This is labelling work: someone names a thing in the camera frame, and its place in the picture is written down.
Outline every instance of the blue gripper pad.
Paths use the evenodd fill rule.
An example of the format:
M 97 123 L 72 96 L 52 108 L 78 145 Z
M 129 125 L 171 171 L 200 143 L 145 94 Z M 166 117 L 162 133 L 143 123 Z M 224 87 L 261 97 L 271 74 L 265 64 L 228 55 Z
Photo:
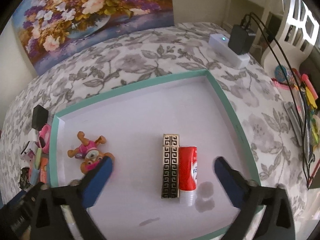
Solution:
M 7 206 L 7 207 L 10 207 L 10 206 L 15 205 L 16 203 L 18 203 L 18 202 L 20 201 L 20 199 L 21 199 L 26 193 L 27 193 L 27 192 L 24 191 L 24 190 L 20 191 L 17 195 L 15 195 L 15 196 L 13 197 L 12 200 L 10 200 L 10 201 L 7 203 L 6 206 Z
M 112 173 L 112 160 L 103 157 L 98 166 L 89 171 L 79 184 L 79 191 L 84 208 L 92 207 Z
M 241 208 L 245 202 L 245 195 L 249 190 L 246 180 L 238 171 L 233 170 L 223 157 L 218 157 L 215 160 L 214 172 L 232 205 L 236 208 Z

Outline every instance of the black power adapter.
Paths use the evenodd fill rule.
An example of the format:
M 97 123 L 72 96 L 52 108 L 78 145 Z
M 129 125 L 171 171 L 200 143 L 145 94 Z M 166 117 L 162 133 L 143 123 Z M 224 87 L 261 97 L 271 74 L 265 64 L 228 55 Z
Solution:
M 41 105 L 33 108 L 31 128 L 41 131 L 42 127 L 47 123 L 49 111 Z
M 241 25 L 234 25 L 231 30 L 231 35 L 228 47 L 237 55 L 246 54 L 249 52 L 256 34 L 249 28 Z

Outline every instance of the pink toy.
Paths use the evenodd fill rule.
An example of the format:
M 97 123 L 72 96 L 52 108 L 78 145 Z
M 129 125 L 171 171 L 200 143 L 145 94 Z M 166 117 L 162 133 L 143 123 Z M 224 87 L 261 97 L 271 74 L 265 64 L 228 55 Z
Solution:
M 46 124 L 39 132 L 39 147 L 44 153 L 49 153 L 51 126 Z
M 318 99 L 317 92 L 315 91 L 313 85 L 311 84 L 308 75 L 303 74 L 303 75 L 301 76 L 301 79 L 302 79 L 302 81 L 305 82 L 305 84 L 307 85 L 307 87 L 308 87 L 308 89 L 310 90 L 310 92 L 311 92 L 312 96 L 314 97 L 314 99 L 317 100 L 317 99 Z
M 114 163 L 115 158 L 111 153 L 103 153 L 97 149 L 99 144 L 105 144 L 107 142 L 104 136 L 99 136 L 99 138 L 95 141 L 91 141 L 84 136 L 84 132 L 78 132 L 77 137 L 81 141 L 81 145 L 74 150 L 68 150 L 68 156 L 70 158 L 75 157 L 76 159 L 84 160 L 84 162 L 80 165 L 80 169 L 83 174 L 93 170 L 104 156 L 110 157 Z

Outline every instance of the toy figure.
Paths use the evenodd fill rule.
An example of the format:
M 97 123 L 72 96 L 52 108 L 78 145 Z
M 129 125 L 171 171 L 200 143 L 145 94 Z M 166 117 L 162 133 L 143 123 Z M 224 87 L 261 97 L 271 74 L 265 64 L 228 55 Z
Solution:
M 115 161 L 115 158 L 111 153 L 102 153 L 97 149 L 99 144 L 105 144 L 107 142 L 104 136 L 101 135 L 95 141 L 91 141 L 84 136 L 84 132 L 78 132 L 77 137 L 81 141 L 81 145 L 74 150 L 68 150 L 68 156 L 70 158 L 75 157 L 76 159 L 84 159 L 84 162 L 80 165 L 83 174 L 94 169 L 104 156 L 110 157 L 112 162 Z

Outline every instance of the red bottle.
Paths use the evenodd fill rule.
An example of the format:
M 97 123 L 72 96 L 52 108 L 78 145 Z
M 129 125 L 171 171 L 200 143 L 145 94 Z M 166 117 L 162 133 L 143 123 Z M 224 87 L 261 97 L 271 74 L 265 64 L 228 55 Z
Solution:
M 197 147 L 179 148 L 179 201 L 192 206 L 196 198 Z

